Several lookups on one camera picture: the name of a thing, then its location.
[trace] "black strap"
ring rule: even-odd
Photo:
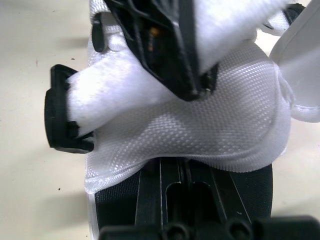
[[[269,218],[273,199],[273,172],[260,170],[232,173],[234,183],[250,219]],[[140,173],[95,194],[98,227],[134,225]]]

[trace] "black plastic frame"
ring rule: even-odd
[[[134,225],[104,226],[99,240],[320,239],[312,217],[250,219],[232,174],[194,160],[151,160],[137,192]]]
[[[45,131],[51,148],[86,154],[94,149],[94,144],[83,137],[77,138],[79,126],[67,119],[67,91],[70,85],[66,80],[75,73],[76,70],[60,64],[51,68],[51,88],[46,92],[44,104]]]
[[[217,76],[199,76],[193,0],[104,1],[129,49],[171,92],[185,101],[213,92]]]

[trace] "white fabric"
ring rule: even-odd
[[[113,62],[107,56],[91,68]],[[97,68],[97,73],[105,72]],[[135,93],[143,91],[144,79],[135,79],[140,86]],[[159,156],[190,157],[235,172],[270,164],[284,150],[290,129],[289,100],[282,90],[290,91],[285,84],[281,88],[282,82],[278,67],[245,41],[220,63],[218,87],[208,99],[190,103],[165,97],[161,104],[128,108],[96,130],[95,149],[86,161],[87,193],[123,181]],[[148,84],[157,86],[157,81],[150,78]],[[112,90],[103,95],[109,98],[103,100],[106,105],[121,99]]]
[[[292,117],[320,122],[320,0],[312,0],[274,46],[279,65],[295,96]]]
[[[289,136],[291,91],[278,66],[243,39],[284,2],[197,1],[201,72],[221,62],[216,91],[195,102],[178,99],[147,73],[104,12],[107,51],[97,53],[89,42],[90,67],[68,80],[69,120],[79,124],[80,135],[97,129],[86,160],[86,192],[115,185],[160,156],[189,157],[234,172],[274,161]],[[95,4],[91,16],[106,11],[101,1]]]
[[[195,0],[195,40],[200,72],[208,71],[288,1]],[[91,21],[100,12],[109,12],[106,3],[91,0]]]
[[[261,30],[265,33],[269,33],[275,36],[282,36],[284,32],[290,27],[288,20],[283,11],[277,12],[270,17],[264,25],[260,26]]]

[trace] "white surface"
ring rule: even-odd
[[[86,240],[85,156],[48,148],[43,109],[50,67],[87,65],[88,1],[1,0],[0,30],[0,239]],[[276,40],[257,42],[268,53]],[[294,120],[273,215],[320,219],[319,182],[320,124]]]

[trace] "white mesh fabric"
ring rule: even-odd
[[[89,7],[91,23],[93,23],[96,14],[110,12],[104,0],[89,0]]]
[[[68,118],[80,134],[98,128],[86,160],[87,193],[123,181],[155,157],[189,157],[235,172],[274,161],[289,135],[290,89],[259,47],[241,42],[285,2],[197,1],[201,72],[225,57],[214,95],[184,102],[141,67],[103,0],[92,0],[91,19],[104,12],[108,49],[97,53],[89,41],[90,67],[69,79],[68,91]]]
[[[275,15],[269,18],[264,25],[265,26],[260,27],[261,30],[275,36],[282,36],[282,34],[284,34],[284,32],[290,26],[285,14],[282,11],[277,12]]]
[[[245,41],[220,63],[217,90],[209,98],[173,98],[116,116],[95,131],[86,160],[87,193],[123,181],[155,157],[190,157],[235,172],[269,165],[284,150],[290,129],[279,78],[278,67]]]

